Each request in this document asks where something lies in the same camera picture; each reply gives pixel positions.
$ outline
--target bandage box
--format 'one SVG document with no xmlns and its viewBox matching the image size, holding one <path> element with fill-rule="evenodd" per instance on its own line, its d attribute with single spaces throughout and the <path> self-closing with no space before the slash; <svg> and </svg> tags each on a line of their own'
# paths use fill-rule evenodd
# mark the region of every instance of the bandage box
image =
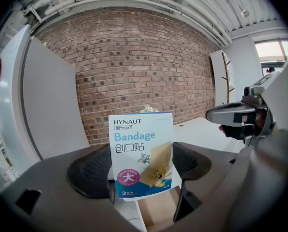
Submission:
<svg viewBox="0 0 288 232">
<path fill-rule="evenodd" d="M 119 198 L 135 198 L 172 188 L 171 113 L 109 116 L 109 143 Z"/>
</svg>

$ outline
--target purple circle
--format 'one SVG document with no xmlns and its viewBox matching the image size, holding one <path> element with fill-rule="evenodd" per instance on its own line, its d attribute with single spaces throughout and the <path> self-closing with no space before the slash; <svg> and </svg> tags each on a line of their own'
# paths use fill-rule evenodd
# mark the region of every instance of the purple circle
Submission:
<svg viewBox="0 0 288 232">
<path fill-rule="evenodd" d="M 134 186 L 139 181 L 139 173 L 134 169 L 128 168 L 118 174 L 117 180 L 123 186 Z"/>
</svg>

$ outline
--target brick wall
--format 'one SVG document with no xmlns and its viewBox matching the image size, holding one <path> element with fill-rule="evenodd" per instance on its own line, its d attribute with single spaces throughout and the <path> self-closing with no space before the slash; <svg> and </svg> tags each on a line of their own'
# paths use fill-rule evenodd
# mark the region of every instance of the brick wall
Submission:
<svg viewBox="0 0 288 232">
<path fill-rule="evenodd" d="M 105 8 L 61 20 L 36 35 L 76 68 L 78 104 L 90 144 L 108 142 L 108 115 L 145 104 L 174 124 L 213 107 L 210 53 L 199 31 L 164 14 Z"/>
</svg>

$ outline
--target cartoon character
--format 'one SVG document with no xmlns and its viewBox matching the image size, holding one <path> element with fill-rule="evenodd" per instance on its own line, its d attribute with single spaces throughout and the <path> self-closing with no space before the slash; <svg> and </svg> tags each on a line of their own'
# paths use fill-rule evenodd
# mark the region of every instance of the cartoon character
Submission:
<svg viewBox="0 0 288 232">
<path fill-rule="evenodd" d="M 163 164 L 162 168 L 157 169 L 154 172 L 154 175 L 152 176 L 152 179 L 155 179 L 156 182 L 155 184 L 150 184 L 150 187 L 158 187 L 161 188 L 163 186 L 165 186 L 165 182 L 167 182 L 167 180 L 165 182 L 162 182 L 166 177 L 169 177 L 172 173 L 168 173 L 166 174 L 166 172 L 169 170 L 169 165 L 167 163 Z"/>
<path fill-rule="evenodd" d="M 137 161 L 137 162 L 141 162 L 141 163 L 146 163 L 146 162 L 148 162 L 148 164 L 149 164 L 149 162 L 150 162 L 150 155 L 147 155 L 147 154 L 143 154 L 143 152 L 142 152 L 142 156 L 141 156 L 141 158 Z"/>
</svg>

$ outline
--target white wall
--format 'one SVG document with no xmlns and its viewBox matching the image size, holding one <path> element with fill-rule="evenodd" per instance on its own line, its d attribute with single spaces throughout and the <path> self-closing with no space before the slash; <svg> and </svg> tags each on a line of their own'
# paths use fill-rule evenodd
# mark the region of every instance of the white wall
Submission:
<svg viewBox="0 0 288 232">
<path fill-rule="evenodd" d="M 250 36 L 240 37 L 222 49 L 233 63 L 236 101 L 242 99 L 246 86 L 263 77 L 255 42 Z"/>
</svg>

